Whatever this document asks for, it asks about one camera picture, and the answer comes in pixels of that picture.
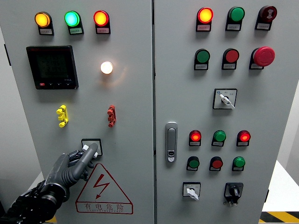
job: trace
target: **red push button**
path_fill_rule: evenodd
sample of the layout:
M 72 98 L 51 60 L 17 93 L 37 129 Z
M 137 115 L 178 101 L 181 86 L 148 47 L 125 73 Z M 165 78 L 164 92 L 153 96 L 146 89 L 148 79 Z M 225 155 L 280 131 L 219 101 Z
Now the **red push button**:
M 274 6 L 264 6 L 258 15 L 263 22 L 272 22 L 277 15 L 277 9 Z
M 210 168 L 209 168 L 210 171 L 220 171 L 222 166 L 223 166 L 223 162 L 221 157 L 214 156 L 213 158 L 211 158 Z
M 223 162 L 220 161 L 220 160 L 216 160 L 216 161 L 214 161 L 214 162 L 212 163 L 212 166 L 213 166 L 213 168 L 215 168 L 215 169 L 219 169 L 220 167 L 223 166 Z
M 239 52 L 235 49 L 232 49 L 226 53 L 225 59 L 229 63 L 235 63 L 239 59 Z
M 274 58 L 274 50 L 267 46 L 257 49 L 253 54 L 254 63 L 262 67 L 270 65 L 274 61 Z

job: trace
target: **yellow and black warning stripe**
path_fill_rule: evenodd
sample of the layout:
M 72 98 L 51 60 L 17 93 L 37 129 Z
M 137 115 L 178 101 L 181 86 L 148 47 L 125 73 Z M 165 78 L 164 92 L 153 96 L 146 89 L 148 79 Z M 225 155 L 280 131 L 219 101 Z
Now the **yellow and black warning stripe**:
M 299 211 L 263 211 L 259 223 L 299 223 Z

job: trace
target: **electrical hazard warning sign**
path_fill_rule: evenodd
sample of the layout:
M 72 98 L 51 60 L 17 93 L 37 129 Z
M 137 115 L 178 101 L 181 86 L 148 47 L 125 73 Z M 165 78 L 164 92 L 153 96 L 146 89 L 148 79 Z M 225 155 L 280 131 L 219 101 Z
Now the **electrical hazard warning sign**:
M 95 165 L 76 208 L 83 213 L 133 214 L 133 203 L 101 163 Z

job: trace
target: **emergency stop button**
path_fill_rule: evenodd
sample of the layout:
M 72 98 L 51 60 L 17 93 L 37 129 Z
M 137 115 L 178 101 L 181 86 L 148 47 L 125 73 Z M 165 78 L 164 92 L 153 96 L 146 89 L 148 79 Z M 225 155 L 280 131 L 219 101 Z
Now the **emergency stop button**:
M 255 49 L 251 54 L 249 69 L 263 69 L 272 64 L 275 59 L 275 51 L 267 46 Z

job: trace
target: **orange indicator light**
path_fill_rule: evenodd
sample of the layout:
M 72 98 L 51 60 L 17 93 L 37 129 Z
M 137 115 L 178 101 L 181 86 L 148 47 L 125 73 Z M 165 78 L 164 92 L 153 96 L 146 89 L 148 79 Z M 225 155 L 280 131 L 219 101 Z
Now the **orange indicator light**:
M 105 11 L 100 10 L 93 15 L 93 20 L 99 27 L 103 27 L 109 22 L 109 15 Z
M 210 8 L 201 8 L 197 14 L 197 18 L 201 23 L 209 23 L 213 19 L 213 11 Z
M 34 20 L 36 21 L 37 25 L 41 28 L 47 27 L 51 23 L 49 14 L 45 12 L 37 13 L 34 17 Z

